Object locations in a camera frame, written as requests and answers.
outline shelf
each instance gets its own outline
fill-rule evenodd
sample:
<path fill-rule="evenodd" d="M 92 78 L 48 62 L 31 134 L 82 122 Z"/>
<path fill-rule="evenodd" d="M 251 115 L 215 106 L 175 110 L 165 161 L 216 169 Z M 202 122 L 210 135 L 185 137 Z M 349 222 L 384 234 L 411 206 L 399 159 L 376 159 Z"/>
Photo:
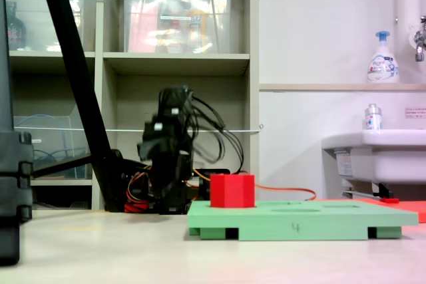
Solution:
<path fill-rule="evenodd" d="M 87 52 L 89 71 L 95 67 L 95 53 Z M 62 53 L 49 51 L 10 51 L 13 74 L 65 74 Z"/>
<path fill-rule="evenodd" d="M 92 180 L 31 180 L 31 186 L 91 186 Z"/>
<path fill-rule="evenodd" d="M 150 76 L 243 76 L 249 54 L 104 53 L 118 74 Z"/>
<path fill-rule="evenodd" d="M 260 84 L 262 92 L 285 91 L 426 91 L 426 84 L 409 83 L 318 83 L 318 84 Z"/>

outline faucet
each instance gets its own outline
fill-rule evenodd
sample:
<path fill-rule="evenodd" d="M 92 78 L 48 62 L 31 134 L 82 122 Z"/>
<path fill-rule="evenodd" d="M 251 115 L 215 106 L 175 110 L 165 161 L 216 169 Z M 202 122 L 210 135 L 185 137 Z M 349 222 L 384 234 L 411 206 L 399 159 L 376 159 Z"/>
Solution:
<path fill-rule="evenodd" d="M 426 16 L 421 16 L 420 21 L 423 26 L 423 30 L 417 31 L 414 36 L 414 41 L 416 44 L 415 60 L 418 63 L 425 60 L 425 54 L 423 53 L 423 46 L 426 43 Z"/>

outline pump bottle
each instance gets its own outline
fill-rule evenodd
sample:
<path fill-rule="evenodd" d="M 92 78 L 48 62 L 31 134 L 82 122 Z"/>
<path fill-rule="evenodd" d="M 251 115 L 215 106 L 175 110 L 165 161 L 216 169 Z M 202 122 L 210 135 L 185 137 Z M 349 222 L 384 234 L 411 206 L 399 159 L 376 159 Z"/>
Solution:
<path fill-rule="evenodd" d="M 389 31 L 380 31 L 375 34 L 379 37 L 379 48 L 373 55 L 367 73 L 368 83 L 397 83 L 399 82 L 399 67 L 395 56 L 387 46 Z"/>

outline white sink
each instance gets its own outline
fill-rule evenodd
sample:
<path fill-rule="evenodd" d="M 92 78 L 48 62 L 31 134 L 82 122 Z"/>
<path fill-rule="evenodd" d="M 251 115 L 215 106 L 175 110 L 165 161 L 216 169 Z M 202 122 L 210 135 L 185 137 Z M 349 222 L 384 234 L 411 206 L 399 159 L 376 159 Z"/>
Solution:
<path fill-rule="evenodd" d="M 426 183 L 426 130 L 362 130 L 322 140 L 350 154 L 351 177 L 373 183 Z"/>

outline green foam board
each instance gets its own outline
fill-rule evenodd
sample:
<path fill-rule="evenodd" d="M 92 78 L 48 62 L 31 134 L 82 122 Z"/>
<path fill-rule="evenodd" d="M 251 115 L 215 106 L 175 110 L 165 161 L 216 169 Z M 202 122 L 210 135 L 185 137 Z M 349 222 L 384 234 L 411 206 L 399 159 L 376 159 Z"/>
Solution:
<path fill-rule="evenodd" d="M 418 223 L 414 212 L 347 200 L 257 201 L 248 209 L 194 201 L 188 212 L 190 235 L 226 239 L 227 229 L 237 229 L 240 241 L 401 238 L 401 226 Z"/>

